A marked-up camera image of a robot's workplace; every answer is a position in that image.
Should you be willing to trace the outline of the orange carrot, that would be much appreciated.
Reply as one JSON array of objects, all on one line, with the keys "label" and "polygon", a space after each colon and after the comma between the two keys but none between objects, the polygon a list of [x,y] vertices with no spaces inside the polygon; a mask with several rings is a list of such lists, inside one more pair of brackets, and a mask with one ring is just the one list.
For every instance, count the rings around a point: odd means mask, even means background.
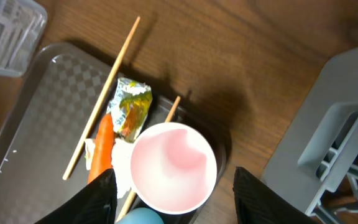
[{"label": "orange carrot", "polygon": [[96,135],[95,149],[91,163],[91,169],[88,176],[90,184],[105,170],[112,167],[112,148],[114,145],[114,130],[111,114],[103,116]]}]

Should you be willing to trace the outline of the foil snack wrapper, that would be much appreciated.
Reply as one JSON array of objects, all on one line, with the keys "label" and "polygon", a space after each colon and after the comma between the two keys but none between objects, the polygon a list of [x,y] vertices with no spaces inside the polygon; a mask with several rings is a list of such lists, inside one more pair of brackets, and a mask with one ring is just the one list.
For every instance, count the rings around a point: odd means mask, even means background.
[{"label": "foil snack wrapper", "polygon": [[150,86],[129,78],[118,78],[114,97],[107,108],[114,132],[125,141],[134,142],[147,119],[152,100]]}]

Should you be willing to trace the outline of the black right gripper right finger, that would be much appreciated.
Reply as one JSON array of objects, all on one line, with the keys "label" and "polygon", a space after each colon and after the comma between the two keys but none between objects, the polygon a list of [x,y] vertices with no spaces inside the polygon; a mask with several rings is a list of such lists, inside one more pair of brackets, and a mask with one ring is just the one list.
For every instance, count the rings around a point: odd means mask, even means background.
[{"label": "black right gripper right finger", "polygon": [[243,167],[234,174],[239,224],[308,224],[315,221],[290,205]]}]

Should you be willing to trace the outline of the white paper napkin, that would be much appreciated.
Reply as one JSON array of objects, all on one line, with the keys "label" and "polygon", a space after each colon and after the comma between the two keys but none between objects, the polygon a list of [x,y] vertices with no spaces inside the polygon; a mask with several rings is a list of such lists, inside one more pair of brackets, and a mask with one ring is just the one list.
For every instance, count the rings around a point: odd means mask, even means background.
[{"label": "white paper napkin", "polygon": [[[95,139],[85,140],[86,170],[91,170],[95,147]],[[120,138],[116,138],[111,153],[111,164],[116,173],[117,198],[123,198],[126,192],[128,192],[131,187],[131,178],[129,177],[129,161],[131,158],[131,154],[132,144]]]}]

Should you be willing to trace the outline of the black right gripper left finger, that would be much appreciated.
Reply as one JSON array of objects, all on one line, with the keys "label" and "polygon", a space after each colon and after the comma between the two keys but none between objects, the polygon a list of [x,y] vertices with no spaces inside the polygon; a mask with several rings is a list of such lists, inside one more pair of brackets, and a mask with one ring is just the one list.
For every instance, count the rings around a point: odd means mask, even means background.
[{"label": "black right gripper left finger", "polygon": [[114,169],[107,169],[69,201],[40,219],[38,224],[114,223],[117,185]]}]

